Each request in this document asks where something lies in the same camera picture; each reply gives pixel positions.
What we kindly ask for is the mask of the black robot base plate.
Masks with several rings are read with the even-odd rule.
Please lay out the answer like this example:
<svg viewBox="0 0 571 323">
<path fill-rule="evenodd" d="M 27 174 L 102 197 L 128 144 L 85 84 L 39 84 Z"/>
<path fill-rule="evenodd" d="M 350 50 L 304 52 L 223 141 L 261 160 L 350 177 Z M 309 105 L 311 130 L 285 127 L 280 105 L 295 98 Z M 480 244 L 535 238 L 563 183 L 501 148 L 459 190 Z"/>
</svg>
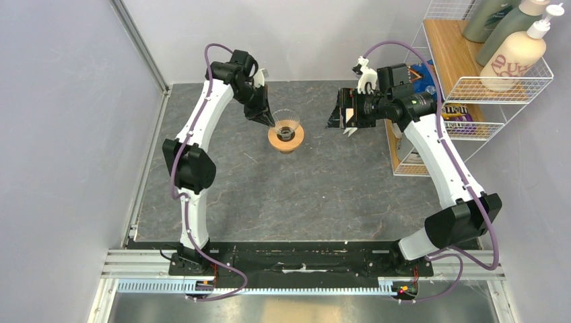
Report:
<svg viewBox="0 0 571 323">
<path fill-rule="evenodd" d="M 215 277 L 219 288 L 325 289 L 375 287 L 380 277 L 432 277 L 431 263 L 408 261 L 390 241 L 210 242 L 204 273 L 174 268 L 171 276 Z"/>
</svg>

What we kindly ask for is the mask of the clear glass dripper cone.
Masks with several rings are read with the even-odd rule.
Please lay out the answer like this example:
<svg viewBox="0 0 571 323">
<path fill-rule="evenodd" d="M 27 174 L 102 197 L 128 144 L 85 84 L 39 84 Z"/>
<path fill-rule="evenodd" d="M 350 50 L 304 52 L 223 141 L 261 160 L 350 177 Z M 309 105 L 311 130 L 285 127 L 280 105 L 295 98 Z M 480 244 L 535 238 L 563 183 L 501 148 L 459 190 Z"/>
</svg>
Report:
<svg viewBox="0 0 571 323">
<path fill-rule="evenodd" d="M 275 126 L 271 127 L 276 133 L 286 136 L 287 133 L 295 131 L 300 126 L 300 117 L 293 110 L 281 109 L 272 114 Z"/>
</svg>

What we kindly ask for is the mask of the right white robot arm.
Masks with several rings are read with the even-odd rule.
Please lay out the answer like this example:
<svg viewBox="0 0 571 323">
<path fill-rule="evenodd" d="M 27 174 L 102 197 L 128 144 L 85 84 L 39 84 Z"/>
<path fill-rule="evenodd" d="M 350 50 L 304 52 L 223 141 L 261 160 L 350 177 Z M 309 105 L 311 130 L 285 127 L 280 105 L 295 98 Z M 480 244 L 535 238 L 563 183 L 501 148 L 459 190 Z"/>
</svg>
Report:
<svg viewBox="0 0 571 323">
<path fill-rule="evenodd" d="M 372 69 L 360 58 L 353 70 L 358 85 L 338 91 L 327 126 L 350 136 L 378 120 L 391 121 L 419 153 L 442 207 L 422 229 L 397 241 L 389 256 L 390 269 L 406 275 L 417 259 L 486 234 L 502 201 L 473 179 L 444 131 L 438 101 L 428 92 L 414 92 L 407 65 Z"/>
</svg>

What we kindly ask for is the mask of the round wooden dripper stand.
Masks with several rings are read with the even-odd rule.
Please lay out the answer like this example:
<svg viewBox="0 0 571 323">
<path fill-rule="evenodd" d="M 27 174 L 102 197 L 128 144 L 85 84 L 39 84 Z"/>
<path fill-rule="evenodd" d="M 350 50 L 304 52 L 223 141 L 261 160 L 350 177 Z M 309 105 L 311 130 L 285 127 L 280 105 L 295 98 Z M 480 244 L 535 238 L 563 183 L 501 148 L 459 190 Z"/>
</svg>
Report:
<svg viewBox="0 0 571 323">
<path fill-rule="evenodd" d="M 305 131 L 302 126 L 291 133 L 287 133 L 285 137 L 271 129 L 267 132 L 270 146 L 282 154 L 289 154 L 300 148 L 304 137 Z"/>
</svg>

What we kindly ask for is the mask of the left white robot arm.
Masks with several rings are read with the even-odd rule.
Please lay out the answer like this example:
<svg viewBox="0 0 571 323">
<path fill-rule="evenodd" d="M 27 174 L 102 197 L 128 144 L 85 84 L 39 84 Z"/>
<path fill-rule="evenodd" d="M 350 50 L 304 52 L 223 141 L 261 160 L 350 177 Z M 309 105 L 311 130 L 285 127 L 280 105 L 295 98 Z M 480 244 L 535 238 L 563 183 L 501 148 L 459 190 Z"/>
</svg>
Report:
<svg viewBox="0 0 571 323">
<path fill-rule="evenodd" d="M 265 85 L 265 72 L 246 51 L 233 50 L 227 62 L 207 62 L 205 83 L 187 123 L 175 139 L 166 139 L 162 152 L 170 175 L 171 195 L 181 205 L 182 233 L 172 266 L 196 275 L 205 274 L 211 256 L 206 226 L 206 202 L 216 166 L 209 157 L 209 143 L 226 106 L 242 104 L 247 120 L 275 125 Z"/>
</svg>

